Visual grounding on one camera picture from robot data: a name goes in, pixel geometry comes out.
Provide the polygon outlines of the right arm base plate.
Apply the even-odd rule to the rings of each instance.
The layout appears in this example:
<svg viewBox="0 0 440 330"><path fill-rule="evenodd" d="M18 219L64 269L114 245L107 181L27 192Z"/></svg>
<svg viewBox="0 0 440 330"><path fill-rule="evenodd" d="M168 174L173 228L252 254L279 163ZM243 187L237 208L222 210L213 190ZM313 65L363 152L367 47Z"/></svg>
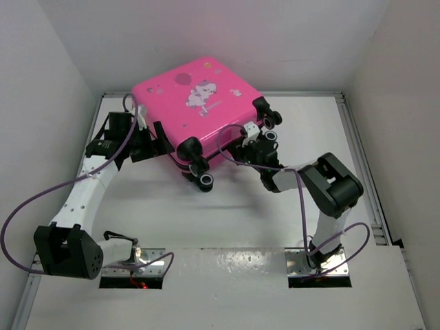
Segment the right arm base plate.
<svg viewBox="0 0 440 330"><path fill-rule="evenodd" d="M319 267L312 267L312 262L307 262L305 253L300 248L286 248L285 259L287 266L287 275L290 278L302 278L314 274L321 274L327 270L333 269L326 276L348 276L349 267L346 262L346 254L342 248L337 254L334 254Z"/></svg>

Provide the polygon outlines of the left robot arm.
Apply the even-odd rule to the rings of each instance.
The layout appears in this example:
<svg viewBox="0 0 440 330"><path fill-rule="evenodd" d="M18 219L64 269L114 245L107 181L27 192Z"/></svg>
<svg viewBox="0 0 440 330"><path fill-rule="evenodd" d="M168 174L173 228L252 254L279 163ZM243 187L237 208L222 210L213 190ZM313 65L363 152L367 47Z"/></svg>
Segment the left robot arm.
<svg viewBox="0 0 440 330"><path fill-rule="evenodd" d="M80 177L60 211L39 226L34 243L46 275L95 279L102 268L144 270L156 261L139 257L138 240L105 232L91 237L99 205L125 160L140 162L174 152L162 123L147 126L142 116L111 112L85 149Z"/></svg>

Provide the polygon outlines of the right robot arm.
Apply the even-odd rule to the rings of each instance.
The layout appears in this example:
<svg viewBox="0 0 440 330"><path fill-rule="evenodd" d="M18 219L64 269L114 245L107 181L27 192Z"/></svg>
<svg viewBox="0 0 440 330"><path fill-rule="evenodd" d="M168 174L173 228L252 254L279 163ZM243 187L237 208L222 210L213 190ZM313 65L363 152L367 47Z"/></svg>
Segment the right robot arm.
<svg viewBox="0 0 440 330"><path fill-rule="evenodd" d="M302 228L306 228L303 188L318 207L318 225L305 249L311 269L320 267L342 247L340 236L348 211L363 195L360 180L333 154L325 153L314 163L297 167L283 166L278 160L278 143L270 132L255 141L228 147L236 162L247 164L260 173L263 186L271 193L297 189L300 195Z"/></svg>

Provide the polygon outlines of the pink hard-shell suitcase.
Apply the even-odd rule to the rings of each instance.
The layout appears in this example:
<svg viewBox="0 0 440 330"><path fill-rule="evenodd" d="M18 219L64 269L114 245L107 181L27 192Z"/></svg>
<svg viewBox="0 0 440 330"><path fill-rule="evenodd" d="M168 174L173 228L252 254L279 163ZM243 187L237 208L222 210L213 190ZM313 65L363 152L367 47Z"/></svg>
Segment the pink hard-shell suitcase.
<svg viewBox="0 0 440 330"><path fill-rule="evenodd" d="M243 78L209 56L198 58L132 88L147 109L146 123L160 121L175 151L170 158L201 191L214 185L210 169L222 152L243 142L244 124L255 122L268 137L282 122L264 96Z"/></svg>

